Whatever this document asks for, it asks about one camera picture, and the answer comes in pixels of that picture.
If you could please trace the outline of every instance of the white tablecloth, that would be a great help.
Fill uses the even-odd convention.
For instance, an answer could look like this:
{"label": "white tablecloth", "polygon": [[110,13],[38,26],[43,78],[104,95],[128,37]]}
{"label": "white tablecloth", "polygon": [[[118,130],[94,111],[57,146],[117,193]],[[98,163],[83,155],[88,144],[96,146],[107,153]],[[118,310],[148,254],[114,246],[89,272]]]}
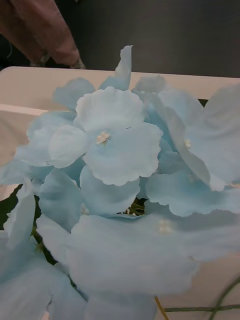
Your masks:
{"label": "white tablecloth", "polygon": [[[0,163],[9,161],[16,146],[26,143],[25,131],[34,114],[41,110],[59,110],[63,106],[53,103],[51,96],[57,86],[64,85],[70,79],[84,77],[97,88],[110,75],[110,71],[71,70],[11,67],[0,72]],[[132,73],[130,87],[143,76],[142,73]],[[189,75],[165,75],[167,81],[177,88],[186,89],[197,98],[209,99],[220,87],[239,82],[235,78],[216,78]],[[9,190],[0,188],[0,197],[7,196]],[[240,255],[232,254],[218,261],[203,263],[198,274],[193,278],[192,288],[178,296],[159,297],[164,307],[210,307],[225,286],[240,274]],[[240,304],[240,286],[227,296],[225,305]],[[168,313],[170,320],[207,320],[204,312],[174,312]],[[163,319],[160,314],[157,320]],[[221,311],[216,320],[239,320],[240,310]]]}

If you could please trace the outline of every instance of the pant leg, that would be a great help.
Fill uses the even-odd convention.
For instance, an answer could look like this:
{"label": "pant leg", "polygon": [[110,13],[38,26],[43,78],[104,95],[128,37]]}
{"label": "pant leg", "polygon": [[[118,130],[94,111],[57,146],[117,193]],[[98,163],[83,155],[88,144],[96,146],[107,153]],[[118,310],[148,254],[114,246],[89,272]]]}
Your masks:
{"label": "pant leg", "polygon": [[79,51],[54,0],[10,0],[19,16],[56,63],[73,65]]}
{"label": "pant leg", "polygon": [[18,48],[32,63],[37,64],[43,49],[18,17],[8,0],[0,0],[0,34]]}

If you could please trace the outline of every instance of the table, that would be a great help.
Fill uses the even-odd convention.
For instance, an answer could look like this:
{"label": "table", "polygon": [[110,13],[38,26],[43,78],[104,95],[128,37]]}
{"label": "table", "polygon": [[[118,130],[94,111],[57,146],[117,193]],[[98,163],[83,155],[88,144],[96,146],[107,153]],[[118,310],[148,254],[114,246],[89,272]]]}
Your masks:
{"label": "table", "polygon": [[[97,88],[101,82],[111,74],[111,71],[29,67],[9,67],[1,71],[0,155],[2,153],[1,156],[3,156],[7,148],[4,161],[8,161],[13,156],[14,149],[18,144],[27,141],[24,132],[31,119],[44,110],[65,109],[63,106],[51,101],[51,96],[57,86],[62,86],[67,81],[76,77],[84,77]],[[130,88],[133,88],[137,80],[143,75],[146,74],[133,72]],[[240,79],[237,78],[174,74],[166,74],[164,76],[171,85],[188,90],[197,98],[202,99],[209,99],[218,88],[224,85],[234,84],[240,81]],[[200,271],[193,278],[192,288],[190,290],[181,295],[159,297],[159,299],[164,307],[213,306],[223,288],[236,278],[239,272],[240,254],[230,254],[218,261],[203,263]],[[227,296],[224,304],[239,303],[240,287],[237,287]],[[168,313],[168,317],[170,320],[207,320],[209,314],[203,312],[173,312]],[[156,320],[161,319],[162,316],[157,314]],[[215,319],[239,320],[240,310],[221,311]]]}

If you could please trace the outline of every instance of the floor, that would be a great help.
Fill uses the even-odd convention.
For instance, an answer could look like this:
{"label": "floor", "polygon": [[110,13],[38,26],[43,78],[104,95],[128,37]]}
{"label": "floor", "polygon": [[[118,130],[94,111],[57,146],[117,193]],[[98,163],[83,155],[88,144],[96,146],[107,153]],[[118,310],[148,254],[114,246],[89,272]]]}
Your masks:
{"label": "floor", "polygon": [[[240,78],[239,0],[56,3],[88,69],[113,70],[120,49],[133,45],[133,71]],[[9,52],[0,39],[0,58]],[[16,49],[7,61],[28,65]]]}

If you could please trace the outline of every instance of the light blue flower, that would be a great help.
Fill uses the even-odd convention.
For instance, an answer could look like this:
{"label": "light blue flower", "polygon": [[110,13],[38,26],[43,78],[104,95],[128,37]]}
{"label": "light blue flower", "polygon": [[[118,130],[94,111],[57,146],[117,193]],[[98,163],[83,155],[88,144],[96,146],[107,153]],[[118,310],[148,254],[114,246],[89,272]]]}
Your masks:
{"label": "light blue flower", "polygon": [[58,169],[53,169],[40,187],[41,212],[68,231],[79,221],[83,203],[77,184]]}
{"label": "light blue flower", "polygon": [[85,94],[92,94],[94,91],[94,86],[88,80],[75,78],[64,86],[57,87],[53,94],[53,100],[74,112],[78,99]]}
{"label": "light blue flower", "polygon": [[29,143],[18,146],[14,158],[31,166],[48,166],[48,146],[52,135],[60,126],[72,124],[75,116],[73,112],[54,111],[34,119],[27,130]]}
{"label": "light blue flower", "polygon": [[146,184],[146,195],[152,203],[169,205],[177,216],[194,212],[209,214],[215,209],[240,213],[240,190],[225,188],[218,192],[200,180],[176,152],[165,152],[159,161],[163,174],[152,175]]}
{"label": "light blue flower", "polygon": [[122,186],[106,185],[87,166],[81,172],[80,187],[60,169],[52,170],[40,187],[41,212],[70,232],[82,214],[106,217],[126,211],[140,190],[139,179]]}
{"label": "light blue flower", "polygon": [[53,257],[92,293],[179,294],[201,262],[240,249],[240,215],[216,210],[190,217],[146,202],[141,219],[82,215],[71,233],[42,215],[37,230]]}
{"label": "light blue flower", "polygon": [[144,122],[137,95],[107,87],[80,98],[76,112],[75,126],[60,127],[50,141],[50,163],[56,168],[85,154],[95,178],[116,186],[149,177],[158,168],[162,132]]}
{"label": "light blue flower", "polygon": [[157,305],[153,296],[141,294],[93,294],[86,310],[86,320],[153,320]]}
{"label": "light blue flower", "polygon": [[104,184],[86,165],[80,175],[81,194],[92,215],[112,215],[126,211],[140,191],[139,179],[122,186]]}
{"label": "light blue flower", "polygon": [[120,62],[115,70],[115,76],[107,77],[99,89],[114,87],[123,91],[128,90],[132,71],[132,45],[126,45],[120,51],[120,58]]}
{"label": "light blue flower", "polygon": [[163,131],[162,138],[175,150],[172,137],[165,122],[163,113],[158,109],[164,105],[159,97],[163,92],[170,89],[161,75],[143,76],[131,91],[139,96],[145,105],[145,122],[158,126]]}
{"label": "light blue flower", "polygon": [[48,305],[52,320],[83,320],[86,301],[69,278],[36,252],[31,235],[35,199],[30,181],[17,194],[18,204],[0,231],[0,317],[42,319]]}
{"label": "light blue flower", "polygon": [[164,110],[173,142],[190,169],[222,191],[240,178],[240,84],[220,89],[203,112],[190,99],[178,109],[178,101],[179,95],[171,95]]}

